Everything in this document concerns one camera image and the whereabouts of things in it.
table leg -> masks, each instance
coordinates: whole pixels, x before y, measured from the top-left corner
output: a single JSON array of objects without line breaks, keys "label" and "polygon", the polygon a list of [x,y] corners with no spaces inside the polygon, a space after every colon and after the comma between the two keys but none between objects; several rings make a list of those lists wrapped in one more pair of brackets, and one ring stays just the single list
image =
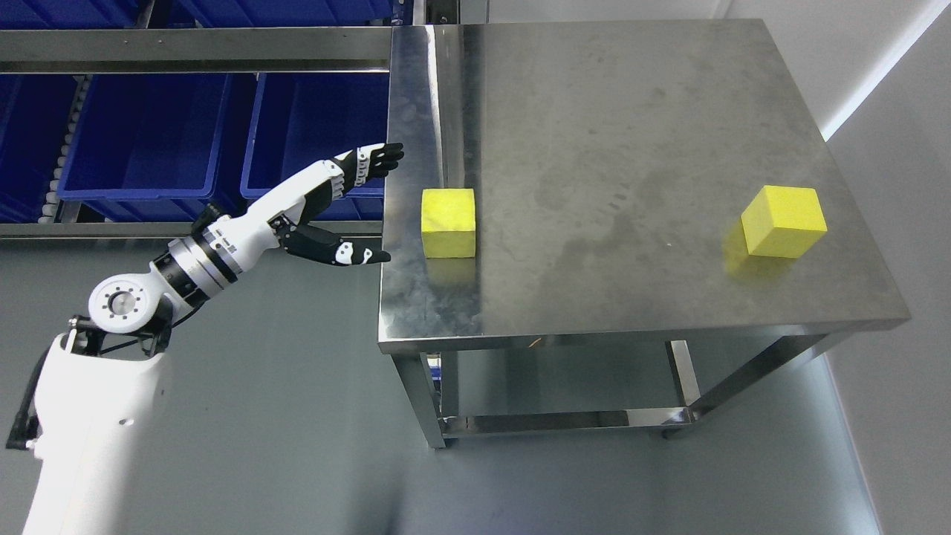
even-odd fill
[{"label": "table leg", "polygon": [[693,417],[700,419],[779,367],[804,364],[840,343],[848,333],[784,336],[729,374],[698,400],[689,405]]},{"label": "table leg", "polygon": [[419,420],[419,427],[426,437],[430,447],[446,447],[442,438],[442,429],[439,426],[439,409],[436,389],[433,387],[433,376],[429,365],[422,355],[395,354],[393,364],[397,367],[399,379],[403,382],[406,395],[410,398],[410,405]]},{"label": "table leg", "polygon": [[687,341],[667,342],[667,357],[670,360],[673,385],[677,388],[677,398],[681,405],[689,406],[700,398],[700,387],[697,385],[697,374],[693,370]]},{"label": "table leg", "polygon": [[459,353],[442,351],[439,354],[442,385],[439,388],[439,413],[441,416],[459,415]]}]

cable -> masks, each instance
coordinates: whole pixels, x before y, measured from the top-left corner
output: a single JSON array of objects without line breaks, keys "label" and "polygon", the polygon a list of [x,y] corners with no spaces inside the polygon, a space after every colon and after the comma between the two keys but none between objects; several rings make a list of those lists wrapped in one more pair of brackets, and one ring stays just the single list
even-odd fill
[{"label": "cable", "polygon": [[30,436],[30,416],[29,406],[33,403],[33,394],[36,393],[36,385],[40,382],[40,372],[43,370],[43,364],[47,361],[49,349],[43,352],[40,360],[33,367],[33,372],[29,375],[27,381],[27,390],[23,393],[23,399],[20,400],[20,409],[16,411],[13,417],[13,425],[10,426],[10,436],[7,438],[7,449],[27,449],[27,441],[36,438]]},{"label": "cable", "polygon": [[[172,324],[172,328],[175,328],[175,327],[177,327],[177,326],[183,324],[183,323],[185,322],[185,320],[187,320],[188,318],[194,316],[194,315],[195,315],[195,312],[198,312],[199,310],[201,310],[203,306],[204,306],[204,303],[202,303],[201,305],[198,305],[197,307],[192,308],[190,312],[188,312],[185,316],[182,316],[182,319],[181,319],[181,320],[179,320],[179,321],[175,322],[174,324]],[[141,343],[141,342],[142,342],[142,339],[136,338],[135,340],[129,340],[128,342],[122,342],[121,344],[118,344],[118,345],[116,345],[116,346],[108,347],[108,348],[106,348],[106,349],[103,349],[102,351],[99,351],[99,355],[102,356],[102,355],[105,355],[106,353],[111,353],[112,351],[115,351],[115,350],[118,350],[118,349],[122,349],[122,348],[124,348],[124,347],[129,347],[129,346],[135,344],[136,342]]]}]

stainless steel table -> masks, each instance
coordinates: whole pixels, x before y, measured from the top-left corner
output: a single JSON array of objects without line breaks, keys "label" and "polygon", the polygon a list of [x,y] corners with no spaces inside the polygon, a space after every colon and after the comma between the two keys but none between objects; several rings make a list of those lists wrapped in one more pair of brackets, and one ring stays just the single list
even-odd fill
[{"label": "stainless steel table", "polygon": [[[429,444],[480,434],[690,425],[790,361],[908,310],[761,21],[394,29],[378,345]],[[829,233],[798,261],[746,255],[764,184],[818,190]],[[475,259],[426,260],[424,188],[474,188]],[[775,338],[701,392],[696,337]],[[460,415],[466,350],[667,345],[679,403]],[[440,353],[438,391],[425,364]]]}]

robotic arm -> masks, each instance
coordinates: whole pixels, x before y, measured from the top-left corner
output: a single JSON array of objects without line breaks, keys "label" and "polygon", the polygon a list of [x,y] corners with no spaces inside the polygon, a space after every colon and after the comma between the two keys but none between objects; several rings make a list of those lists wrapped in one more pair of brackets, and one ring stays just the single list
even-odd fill
[{"label": "robotic arm", "polygon": [[[302,169],[241,217],[209,206],[148,273],[113,275],[92,291],[89,316],[70,320],[37,363],[7,441],[7,448],[32,450],[43,461],[25,535],[124,532],[137,445],[170,391],[171,329],[270,248],[332,266],[390,260],[385,251],[307,224],[350,189],[386,176],[402,156],[402,144],[360,147]],[[134,339],[104,347],[108,334]],[[136,342],[144,360],[105,357]]]}]

yellow cube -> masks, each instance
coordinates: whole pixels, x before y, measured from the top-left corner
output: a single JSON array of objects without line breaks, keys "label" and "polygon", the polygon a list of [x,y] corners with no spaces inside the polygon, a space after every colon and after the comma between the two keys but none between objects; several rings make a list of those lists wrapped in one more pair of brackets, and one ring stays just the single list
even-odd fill
[{"label": "yellow cube", "polygon": [[472,189],[424,189],[422,248],[426,258],[476,256],[476,193]]},{"label": "yellow cube", "polygon": [[813,188],[764,186],[741,219],[747,251],[755,256],[799,258],[827,232]]}]

